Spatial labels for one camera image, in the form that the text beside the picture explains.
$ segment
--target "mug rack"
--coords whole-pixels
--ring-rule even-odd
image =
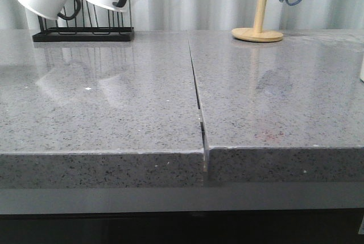
[[[134,38],[130,0],[128,13],[103,9],[81,0],[81,10],[74,19],[47,20],[39,16],[38,22],[40,32],[32,36],[33,42],[128,42]]]

